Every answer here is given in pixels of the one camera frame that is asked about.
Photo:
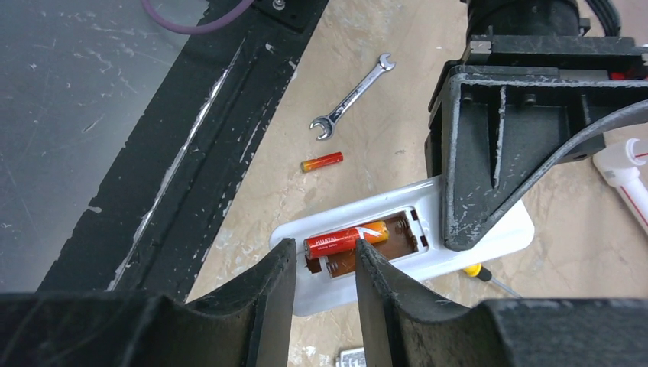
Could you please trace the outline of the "silver open-end wrench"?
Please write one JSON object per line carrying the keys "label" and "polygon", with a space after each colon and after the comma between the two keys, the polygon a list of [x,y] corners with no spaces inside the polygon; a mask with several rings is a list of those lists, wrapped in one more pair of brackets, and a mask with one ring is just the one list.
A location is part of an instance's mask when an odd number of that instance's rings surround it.
{"label": "silver open-end wrench", "polygon": [[320,127],[322,132],[316,137],[317,141],[330,139],[335,133],[335,127],[348,109],[385,73],[390,72],[396,63],[390,61],[391,53],[378,56],[373,69],[358,83],[358,85],[328,114],[312,120],[310,129]]}

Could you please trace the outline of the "red battery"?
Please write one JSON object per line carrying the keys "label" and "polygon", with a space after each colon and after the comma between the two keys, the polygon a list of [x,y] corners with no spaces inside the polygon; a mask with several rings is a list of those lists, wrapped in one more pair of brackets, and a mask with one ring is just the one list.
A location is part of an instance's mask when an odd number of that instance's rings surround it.
{"label": "red battery", "polygon": [[370,244],[386,241],[390,232],[385,221],[369,222],[348,227],[339,231],[313,236],[303,241],[306,257],[309,260],[351,251],[358,240]]}
{"label": "red battery", "polygon": [[308,173],[332,164],[340,163],[344,160],[344,155],[342,152],[338,151],[335,153],[323,155],[321,157],[309,159],[302,161],[300,163],[300,169],[303,173]]}

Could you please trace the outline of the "white remote control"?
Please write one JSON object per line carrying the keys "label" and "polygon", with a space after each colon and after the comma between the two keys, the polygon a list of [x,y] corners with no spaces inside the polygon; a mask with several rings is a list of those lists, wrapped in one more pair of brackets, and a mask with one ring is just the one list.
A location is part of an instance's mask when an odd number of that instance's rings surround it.
{"label": "white remote control", "polygon": [[535,228],[521,201],[494,222],[483,208],[496,199],[491,189],[470,189],[453,204],[447,196],[445,181],[437,176],[278,226],[271,248],[285,238],[296,241],[294,315],[311,316],[357,300],[353,253],[309,260],[307,238],[383,221],[390,237],[377,250],[417,281],[509,255],[532,242]]}

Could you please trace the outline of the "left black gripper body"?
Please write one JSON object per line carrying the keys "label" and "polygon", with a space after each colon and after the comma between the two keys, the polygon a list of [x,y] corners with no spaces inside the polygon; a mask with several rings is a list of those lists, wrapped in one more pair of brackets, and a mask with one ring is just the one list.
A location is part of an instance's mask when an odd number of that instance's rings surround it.
{"label": "left black gripper body", "polygon": [[474,35],[448,61],[432,127],[626,127],[647,121],[646,48],[631,37]]}

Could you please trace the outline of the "white remote battery cover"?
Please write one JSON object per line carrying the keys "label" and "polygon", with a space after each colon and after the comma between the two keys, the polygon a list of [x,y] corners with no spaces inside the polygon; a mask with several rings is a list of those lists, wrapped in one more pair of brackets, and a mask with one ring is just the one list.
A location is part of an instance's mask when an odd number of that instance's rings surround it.
{"label": "white remote battery cover", "polygon": [[335,359],[335,367],[366,367],[365,349],[358,347],[339,352]]}

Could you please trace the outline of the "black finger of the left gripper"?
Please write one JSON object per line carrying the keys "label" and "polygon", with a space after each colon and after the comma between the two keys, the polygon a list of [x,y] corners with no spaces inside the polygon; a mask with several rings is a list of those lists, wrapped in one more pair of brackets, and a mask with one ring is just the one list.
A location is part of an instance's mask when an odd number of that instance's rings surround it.
{"label": "black finger of the left gripper", "polygon": [[426,139],[429,176],[445,181],[447,200],[480,187],[496,199],[488,218],[515,204],[557,164],[580,161],[604,147],[603,135],[622,127],[432,127]]}

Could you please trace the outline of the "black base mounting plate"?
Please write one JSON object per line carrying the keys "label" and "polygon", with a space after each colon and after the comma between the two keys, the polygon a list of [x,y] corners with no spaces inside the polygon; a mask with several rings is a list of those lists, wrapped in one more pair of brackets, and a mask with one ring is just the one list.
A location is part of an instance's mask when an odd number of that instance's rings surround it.
{"label": "black base mounting plate", "polygon": [[325,7],[255,1],[191,36],[40,290],[187,299]]}

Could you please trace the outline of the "white PVC pipe frame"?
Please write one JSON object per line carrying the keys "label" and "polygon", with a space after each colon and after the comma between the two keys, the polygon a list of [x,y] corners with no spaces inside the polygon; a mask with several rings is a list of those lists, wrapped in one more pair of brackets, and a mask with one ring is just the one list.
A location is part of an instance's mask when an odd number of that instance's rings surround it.
{"label": "white PVC pipe frame", "polygon": [[647,164],[647,140],[630,138],[610,145],[594,154],[593,163],[647,233],[647,185],[639,169]]}

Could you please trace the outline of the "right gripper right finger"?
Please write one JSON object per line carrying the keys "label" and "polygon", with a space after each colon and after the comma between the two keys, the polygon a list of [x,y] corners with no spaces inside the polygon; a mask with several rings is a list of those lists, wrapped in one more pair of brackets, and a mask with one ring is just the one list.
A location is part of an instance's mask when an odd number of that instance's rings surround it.
{"label": "right gripper right finger", "polygon": [[355,250],[369,366],[645,366],[647,302],[504,298],[457,304],[395,268],[364,240]]}

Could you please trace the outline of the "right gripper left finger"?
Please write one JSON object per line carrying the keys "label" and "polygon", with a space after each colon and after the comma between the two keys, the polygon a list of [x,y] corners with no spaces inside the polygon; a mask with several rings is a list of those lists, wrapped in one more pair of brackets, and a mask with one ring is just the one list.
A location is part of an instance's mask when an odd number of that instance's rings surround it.
{"label": "right gripper left finger", "polygon": [[182,304],[146,291],[1,298],[3,366],[284,366],[296,243]]}

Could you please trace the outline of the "yellow handled screwdriver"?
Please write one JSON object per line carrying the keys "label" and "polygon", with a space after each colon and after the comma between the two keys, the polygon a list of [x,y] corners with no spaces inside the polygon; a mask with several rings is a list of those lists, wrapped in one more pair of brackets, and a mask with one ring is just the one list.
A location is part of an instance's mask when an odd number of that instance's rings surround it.
{"label": "yellow handled screwdriver", "polygon": [[469,265],[462,269],[462,271],[469,276],[470,278],[476,278],[484,283],[491,283],[499,287],[501,290],[505,291],[509,295],[515,298],[521,298],[522,296],[514,291],[511,287],[508,287],[498,279],[496,279],[492,272],[483,266],[482,263],[477,263],[475,265]]}

